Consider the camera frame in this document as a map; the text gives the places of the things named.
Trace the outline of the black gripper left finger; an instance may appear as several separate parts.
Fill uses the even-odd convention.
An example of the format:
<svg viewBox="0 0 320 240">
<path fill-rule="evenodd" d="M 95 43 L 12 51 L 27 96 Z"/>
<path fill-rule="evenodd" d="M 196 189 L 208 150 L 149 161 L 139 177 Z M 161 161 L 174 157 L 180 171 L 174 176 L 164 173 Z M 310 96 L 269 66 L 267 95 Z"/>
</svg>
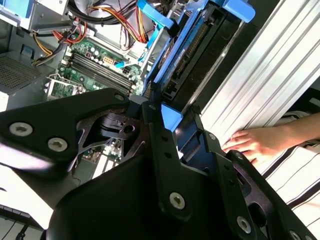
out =
<svg viewBox="0 0 320 240">
<path fill-rule="evenodd" d="M 64 177 L 79 154 L 112 138 L 121 140 L 121 164 L 147 157 L 157 180 L 166 175 L 164 153 L 181 165 L 157 96 L 139 104 L 106 88 L 0 115 L 1 163 L 41 178 Z"/>
</svg>

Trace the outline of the person's bare hand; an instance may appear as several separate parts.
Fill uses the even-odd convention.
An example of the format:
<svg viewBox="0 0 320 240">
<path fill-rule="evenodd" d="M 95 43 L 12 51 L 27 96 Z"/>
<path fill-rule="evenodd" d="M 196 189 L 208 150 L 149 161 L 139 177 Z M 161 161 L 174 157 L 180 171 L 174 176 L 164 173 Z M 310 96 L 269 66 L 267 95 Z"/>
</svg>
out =
<svg viewBox="0 0 320 240">
<path fill-rule="evenodd" d="M 283 125 L 238 131 L 221 148 L 225 153 L 241 152 L 251 164 L 258 166 L 302 141 L 295 130 Z"/>
</svg>

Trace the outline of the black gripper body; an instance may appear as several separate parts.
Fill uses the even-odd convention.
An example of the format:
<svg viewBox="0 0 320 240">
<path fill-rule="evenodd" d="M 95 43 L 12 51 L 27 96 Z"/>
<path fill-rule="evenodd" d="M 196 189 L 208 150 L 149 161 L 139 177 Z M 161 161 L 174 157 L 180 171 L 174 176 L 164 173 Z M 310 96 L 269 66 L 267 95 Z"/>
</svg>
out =
<svg viewBox="0 0 320 240">
<path fill-rule="evenodd" d="M 138 156 L 68 193 L 51 217 L 49 240 L 260 240 L 231 161 L 198 156 L 200 166 L 175 164 L 165 176 Z"/>
</svg>

